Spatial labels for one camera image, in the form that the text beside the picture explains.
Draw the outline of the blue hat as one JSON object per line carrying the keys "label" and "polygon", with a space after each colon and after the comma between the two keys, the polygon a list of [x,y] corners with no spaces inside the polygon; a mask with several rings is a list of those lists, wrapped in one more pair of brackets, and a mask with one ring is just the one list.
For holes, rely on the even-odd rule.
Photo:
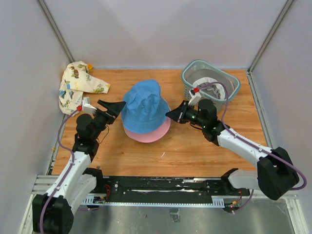
{"label": "blue hat", "polygon": [[124,95],[123,101],[126,102],[121,111],[123,127],[137,134],[158,129],[169,112],[169,105],[161,96],[161,87],[154,79],[137,82]]}

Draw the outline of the pink bucket hat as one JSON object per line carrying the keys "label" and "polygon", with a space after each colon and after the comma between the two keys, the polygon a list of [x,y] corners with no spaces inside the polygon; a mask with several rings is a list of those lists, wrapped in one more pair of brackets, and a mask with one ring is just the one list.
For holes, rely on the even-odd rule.
{"label": "pink bucket hat", "polygon": [[141,142],[141,143],[152,143],[155,141],[158,141],[162,137],[164,137],[167,132],[169,131],[171,127],[171,119],[166,117],[166,120],[163,122],[161,126],[159,126],[157,129],[148,132],[148,133],[135,133],[130,130],[128,130],[122,120],[123,129],[125,131],[125,134],[132,140]]}

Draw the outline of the grey hat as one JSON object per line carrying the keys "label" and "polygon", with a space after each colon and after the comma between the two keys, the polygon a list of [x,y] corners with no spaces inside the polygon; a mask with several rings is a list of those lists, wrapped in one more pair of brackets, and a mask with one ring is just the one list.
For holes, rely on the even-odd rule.
{"label": "grey hat", "polygon": [[201,91],[204,93],[220,100],[226,99],[226,93],[225,89],[221,84],[213,84],[209,85],[208,83],[212,82],[221,82],[223,85],[225,85],[228,94],[234,90],[234,85],[233,83],[228,79],[228,78],[210,78],[210,77],[202,77],[197,79],[192,83],[194,87],[200,88]]}

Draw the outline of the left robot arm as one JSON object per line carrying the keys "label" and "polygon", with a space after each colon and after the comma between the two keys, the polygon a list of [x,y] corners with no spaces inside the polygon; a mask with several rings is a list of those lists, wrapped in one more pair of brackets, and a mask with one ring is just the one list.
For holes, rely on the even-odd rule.
{"label": "left robot arm", "polygon": [[70,232],[74,215],[92,191],[99,193],[104,188],[100,169],[89,168],[99,148],[99,135],[113,124],[126,105],[121,102],[98,100],[103,111],[90,104],[85,97],[72,115],[82,112],[76,120],[75,141],[69,161],[52,184],[42,195],[32,201],[33,231],[40,234],[67,234]]}

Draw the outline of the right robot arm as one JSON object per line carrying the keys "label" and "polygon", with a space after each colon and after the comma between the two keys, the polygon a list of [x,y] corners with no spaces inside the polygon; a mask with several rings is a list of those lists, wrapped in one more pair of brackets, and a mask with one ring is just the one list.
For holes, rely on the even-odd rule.
{"label": "right robot arm", "polygon": [[197,109],[184,100],[166,116],[180,124],[197,125],[209,142],[234,152],[256,168],[256,171],[230,171],[227,179],[221,182],[221,190],[226,195],[232,195],[238,189],[251,189],[278,200],[298,184],[298,173],[285,149],[271,149],[238,134],[218,119],[211,100],[200,100]]}

